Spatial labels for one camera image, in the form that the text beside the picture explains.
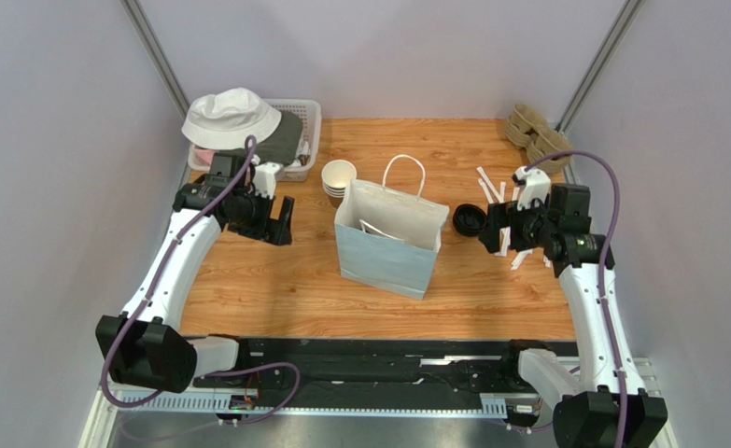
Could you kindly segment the white paper bag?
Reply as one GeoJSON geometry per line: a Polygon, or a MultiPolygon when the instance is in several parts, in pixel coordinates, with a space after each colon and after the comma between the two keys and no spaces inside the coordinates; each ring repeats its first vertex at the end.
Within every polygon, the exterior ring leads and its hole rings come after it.
{"type": "Polygon", "coordinates": [[[450,207],[423,197],[426,169],[418,159],[394,156],[377,184],[353,179],[337,208],[334,227],[341,276],[411,299],[429,289],[443,245],[450,207]],[[413,161],[421,172],[417,192],[387,185],[395,161],[413,161]]]}

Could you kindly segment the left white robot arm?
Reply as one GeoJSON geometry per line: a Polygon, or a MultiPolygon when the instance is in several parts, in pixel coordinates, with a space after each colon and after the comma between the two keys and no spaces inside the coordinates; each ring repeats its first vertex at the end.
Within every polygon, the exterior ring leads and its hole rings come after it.
{"type": "Polygon", "coordinates": [[[198,377],[230,371],[239,358],[232,336],[183,336],[178,329],[197,273],[223,231],[290,245],[294,200],[271,216],[282,165],[246,155],[214,156],[210,170],[176,193],[162,247],[118,315],[100,318],[95,336],[106,382],[180,393],[198,377]]]}

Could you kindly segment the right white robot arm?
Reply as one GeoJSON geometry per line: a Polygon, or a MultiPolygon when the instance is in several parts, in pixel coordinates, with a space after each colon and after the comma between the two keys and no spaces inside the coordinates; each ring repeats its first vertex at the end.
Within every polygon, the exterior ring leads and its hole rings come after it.
{"type": "Polygon", "coordinates": [[[541,342],[512,352],[520,382],[553,410],[559,447],[650,447],[668,420],[631,358],[614,303],[614,262],[600,257],[605,236],[591,231],[590,190],[571,184],[520,182],[518,197],[493,203],[479,235],[500,250],[503,231],[517,252],[542,250],[564,290],[575,328],[579,372],[573,374],[541,342]]]}

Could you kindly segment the bundle of wrapped straws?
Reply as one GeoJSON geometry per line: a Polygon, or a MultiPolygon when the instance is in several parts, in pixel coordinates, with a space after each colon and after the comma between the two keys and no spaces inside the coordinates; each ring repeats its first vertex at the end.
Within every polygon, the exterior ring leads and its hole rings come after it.
{"type": "MultiPolygon", "coordinates": [[[[500,186],[497,187],[494,182],[489,178],[489,176],[485,173],[485,170],[481,167],[477,169],[480,179],[478,180],[479,185],[482,187],[482,190],[485,192],[485,196],[488,199],[488,205],[487,207],[492,203],[508,203],[512,201],[517,201],[519,193],[521,191],[521,188],[518,187],[516,184],[513,187],[513,190],[510,193],[509,200],[506,201],[506,189],[507,184],[505,182],[501,182],[500,186]]],[[[530,255],[534,249],[529,249],[525,251],[514,251],[509,248],[510,243],[510,231],[508,229],[504,229],[501,231],[501,237],[503,238],[502,241],[502,247],[501,251],[499,253],[495,253],[497,256],[500,257],[507,257],[509,255],[510,251],[516,252],[517,255],[514,257],[514,261],[512,262],[512,269],[516,270],[519,265],[522,264],[523,260],[530,255]]]]}

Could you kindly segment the stack of paper cups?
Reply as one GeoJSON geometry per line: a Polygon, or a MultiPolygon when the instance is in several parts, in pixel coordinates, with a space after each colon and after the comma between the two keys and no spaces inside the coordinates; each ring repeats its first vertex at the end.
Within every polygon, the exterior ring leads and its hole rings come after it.
{"type": "Polygon", "coordinates": [[[351,180],[357,177],[356,166],[346,160],[329,161],[321,171],[322,187],[332,207],[338,208],[343,201],[351,180]]]}

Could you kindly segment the olive green cloth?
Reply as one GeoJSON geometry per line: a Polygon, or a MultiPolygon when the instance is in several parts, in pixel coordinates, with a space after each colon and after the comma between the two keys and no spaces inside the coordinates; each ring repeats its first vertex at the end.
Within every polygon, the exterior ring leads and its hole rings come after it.
{"type": "Polygon", "coordinates": [[[255,155],[260,163],[275,162],[285,166],[295,162],[302,136],[301,119],[290,112],[267,108],[264,112],[246,115],[244,138],[257,139],[255,155]]]}

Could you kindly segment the pink cloth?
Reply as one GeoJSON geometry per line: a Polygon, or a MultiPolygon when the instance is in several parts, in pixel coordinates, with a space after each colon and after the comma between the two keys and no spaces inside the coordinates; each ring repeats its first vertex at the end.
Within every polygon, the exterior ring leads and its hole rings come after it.
{"type": "Polygon", "coordinates": [[[209,167],[212,163],[214,156],[217,154],[217,151],[213,149],[194,147],[193,154],[195,160],[200,166],[209,167]]]}

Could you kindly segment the cardboard cup carrier stack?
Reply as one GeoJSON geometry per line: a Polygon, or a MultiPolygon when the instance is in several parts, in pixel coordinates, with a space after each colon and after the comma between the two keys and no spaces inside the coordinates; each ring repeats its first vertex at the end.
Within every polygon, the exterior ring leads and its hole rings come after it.
{"type": "Polygon", "coordinates": [[[522,148],[529,161],[543,156],[573,150],[570,141],[551,127],[538,111],[529,105],[515,104],[513,112],[504,123],[505,137],[516,147],[522,148]]]}

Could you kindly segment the white plastic basket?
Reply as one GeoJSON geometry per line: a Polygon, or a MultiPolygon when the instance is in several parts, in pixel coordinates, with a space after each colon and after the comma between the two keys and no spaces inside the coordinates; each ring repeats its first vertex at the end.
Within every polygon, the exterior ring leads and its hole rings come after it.
{"type": "MultiPolygon", "coordinates": [[[[297,148],[295,162],[288,166],[283,165],[285,173],[282,179],[288,182],[303,182],[307,179],[309,171],[316,161],[321,127],[320,105],[313,100],[263,100],[279,111],[295,114],[302,121],[302,136],[297,148]]],[[[200,166],[195,160],[194,147],[196,146],[190,142],[190,167],[197,171],[208,171],[210,166],[200,166]]],[[[246,154],[245,146],[231,150],[217,150],[216,155],[221,154],[244,157],[246,154]]],[[[260,161],[256,155],[254,161],[260,161]]]]}

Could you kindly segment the white bucket hat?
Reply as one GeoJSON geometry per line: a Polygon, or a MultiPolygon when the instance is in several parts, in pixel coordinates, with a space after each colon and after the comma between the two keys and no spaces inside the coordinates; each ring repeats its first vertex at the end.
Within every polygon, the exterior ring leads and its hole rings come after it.
{"type": "Polygon", "coordinates": [[[196,99],[181,131],[196,147],[231,150],[242,148],[249,136],[265,140],[281,119],[282,113],[255,92],[235,88],[196,99]]]}

